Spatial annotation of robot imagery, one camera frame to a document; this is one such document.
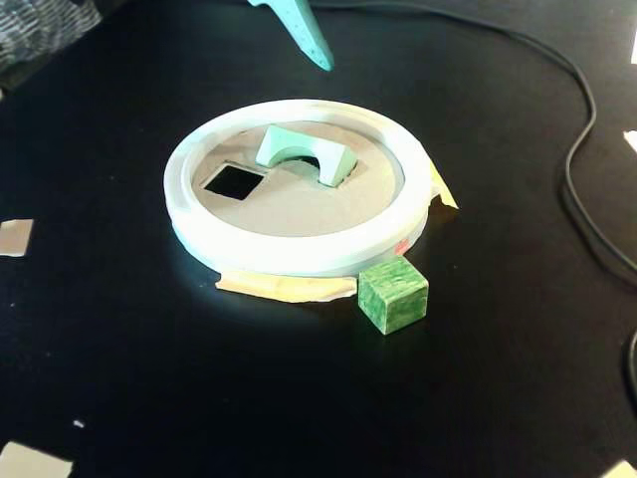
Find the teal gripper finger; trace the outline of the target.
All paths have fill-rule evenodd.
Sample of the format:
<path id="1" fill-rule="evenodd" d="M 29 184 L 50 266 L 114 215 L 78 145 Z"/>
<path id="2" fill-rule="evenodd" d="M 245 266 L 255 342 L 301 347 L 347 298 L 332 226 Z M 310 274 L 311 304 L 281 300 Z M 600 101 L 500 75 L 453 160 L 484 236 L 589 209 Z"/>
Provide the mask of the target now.
<path id="1" fill-rule="evenodd" d="M 334 68 L 333 54 L 306 0 L 249 0 L 253 7 L 267 6 L 281 21 L 298 48 L 320 69 Z"/>

